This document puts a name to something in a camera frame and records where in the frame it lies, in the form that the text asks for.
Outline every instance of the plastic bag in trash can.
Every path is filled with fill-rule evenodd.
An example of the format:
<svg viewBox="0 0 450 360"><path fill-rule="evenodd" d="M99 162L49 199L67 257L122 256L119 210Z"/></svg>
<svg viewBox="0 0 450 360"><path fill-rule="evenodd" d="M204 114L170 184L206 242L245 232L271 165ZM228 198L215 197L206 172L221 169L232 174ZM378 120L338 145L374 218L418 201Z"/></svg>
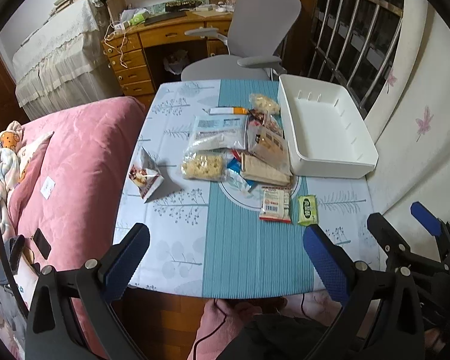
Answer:
<svg viewBox="0 0 450 360"><path fill-rule="evenodd" d="M163 66L176 76L182 74L183 69L190 64L188 52L185 50L177 50L173 54L163 59Z"/></svg>

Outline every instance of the wooden floor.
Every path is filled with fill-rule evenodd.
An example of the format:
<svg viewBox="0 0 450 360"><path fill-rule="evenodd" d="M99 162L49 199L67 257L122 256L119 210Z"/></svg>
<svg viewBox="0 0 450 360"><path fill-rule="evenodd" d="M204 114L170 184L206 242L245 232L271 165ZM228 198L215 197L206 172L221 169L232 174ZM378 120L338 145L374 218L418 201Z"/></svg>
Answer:
<svg viewBox="0 0 450 360"><path fill-rule="evenodd" d="M202 298L128 288L121 301L120 319L149 360L185 360L206 302Z"/></svg>

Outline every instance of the barcode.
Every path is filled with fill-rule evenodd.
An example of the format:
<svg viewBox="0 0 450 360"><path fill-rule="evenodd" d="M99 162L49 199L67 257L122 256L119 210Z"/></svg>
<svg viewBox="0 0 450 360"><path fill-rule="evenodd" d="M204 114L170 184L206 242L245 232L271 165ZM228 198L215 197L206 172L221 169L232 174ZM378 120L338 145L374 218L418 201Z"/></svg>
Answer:
<svg viewBox="0 0 450 360"><path fill-rule="evenodd" d="M215 120L204 120L200 119L198 121L198 128L212 128L215 127L216 121Z"/></svg>

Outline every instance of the metal window grille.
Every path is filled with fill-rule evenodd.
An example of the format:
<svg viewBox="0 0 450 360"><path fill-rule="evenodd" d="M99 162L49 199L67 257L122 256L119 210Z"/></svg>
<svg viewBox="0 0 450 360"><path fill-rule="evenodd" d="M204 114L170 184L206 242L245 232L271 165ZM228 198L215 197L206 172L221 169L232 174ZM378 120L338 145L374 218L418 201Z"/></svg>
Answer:
<svg viewBox="0 0 450 360"><path fill-rule="evenodd" d="M347 88L363 117L391 73L404 0L317 0L302 75Z"/></svg>

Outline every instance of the tablecloth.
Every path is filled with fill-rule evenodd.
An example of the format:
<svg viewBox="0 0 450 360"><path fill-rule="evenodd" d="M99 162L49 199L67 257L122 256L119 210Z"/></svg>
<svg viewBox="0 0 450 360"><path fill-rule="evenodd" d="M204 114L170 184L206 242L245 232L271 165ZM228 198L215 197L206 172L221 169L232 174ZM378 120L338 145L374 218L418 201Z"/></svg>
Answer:
<svg viewBox="0 0 450 360"><path fill-rule="evenodd" d="M180 173L195 115L220 106L249 107L250 93L277 98L278 83L209 80L163 84L135 147L156 160L165 181L144 203L127 178L115 227L119 243L137 222L151 233L130 285L172 294L246 299L300 294L323 284L303 249L298 196L316 195L319 225L353 260L380 268L368 232L372 213L365 179L294 178L293 224L260 221L263 192L243 195L231 182L184 180Z"/></svg>

